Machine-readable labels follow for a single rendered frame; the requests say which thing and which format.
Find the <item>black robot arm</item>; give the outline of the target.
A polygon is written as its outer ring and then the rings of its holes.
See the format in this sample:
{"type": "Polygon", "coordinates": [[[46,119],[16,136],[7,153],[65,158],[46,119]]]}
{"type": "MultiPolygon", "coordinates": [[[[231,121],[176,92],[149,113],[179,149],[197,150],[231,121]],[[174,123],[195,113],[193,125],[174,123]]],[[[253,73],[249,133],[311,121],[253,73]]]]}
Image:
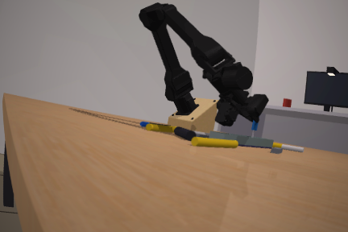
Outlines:
{"type": "MultiPolygon", "coordinates": [[[[252,72],[243,67],[241,62],[234,64],[236,59],[216,40],[202,35],[181,15],[176,6],[157,2],[140,10],[139,18],[145,28],[152,32],[159,49],[166,69],[165,97],[175,103],[178,110],[176,115],[190,115],[199,104],[195,103],[190,93],[193,90],[193,80],[189,71],[180,66],[167,25],[190,47],[191,56],[197,65],[204,69],[202,78],[207,78],[219,93],[228,90],[247,90],[252,86],[252,72]]],[[[232,99],[219,100],[222,105],[215,121],[223,126],[232,126],[237,119],[238,111],[242,108],[232,99]]]]}

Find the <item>blue stylus with white tip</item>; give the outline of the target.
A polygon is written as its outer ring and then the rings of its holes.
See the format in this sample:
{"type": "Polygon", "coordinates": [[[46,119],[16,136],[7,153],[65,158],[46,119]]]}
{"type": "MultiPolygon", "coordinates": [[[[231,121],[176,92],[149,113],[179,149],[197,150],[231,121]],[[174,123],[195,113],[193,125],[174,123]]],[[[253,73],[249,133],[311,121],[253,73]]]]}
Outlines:
{"type": "Polygon", "coordinates": [[[255,121],[253,120],[252,128],[251,128],[251,129],[253,130],[252,137],[254,137],[254,132],[258,129],[258,125],[259,125],[259,123],[255,122],[255,121]]]}

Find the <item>grey rectangular bar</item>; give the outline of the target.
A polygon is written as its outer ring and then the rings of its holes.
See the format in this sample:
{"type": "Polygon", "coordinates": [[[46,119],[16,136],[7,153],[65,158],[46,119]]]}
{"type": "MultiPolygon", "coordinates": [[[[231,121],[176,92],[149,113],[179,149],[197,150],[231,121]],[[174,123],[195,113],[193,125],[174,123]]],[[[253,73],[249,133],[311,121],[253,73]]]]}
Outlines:
{"type": "Polygon", "coordinates": [[[273,147],[273,148],[271,149],[271,153],[279,154],[279,153],[282,153],[282,152],[283,152],[283,148],[273,147]]]}

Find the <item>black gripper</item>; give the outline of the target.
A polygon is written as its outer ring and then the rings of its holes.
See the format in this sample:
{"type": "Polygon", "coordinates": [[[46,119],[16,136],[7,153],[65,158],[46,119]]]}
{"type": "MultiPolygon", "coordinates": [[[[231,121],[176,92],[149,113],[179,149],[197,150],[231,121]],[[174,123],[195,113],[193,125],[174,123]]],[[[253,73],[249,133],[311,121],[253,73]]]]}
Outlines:
{"type": "Polygon", "coordinates": [[[248,91],[243,90],[228,90],[225,93],[220,93],[219,97],[227,102],[227,98],[232,99],[241,106],[238,114],[241,114],[247,120],[259,122],[259,116],[263,112],[265,106],[269,102],[266,94],[254,94],[249,96],[248,91]]]}

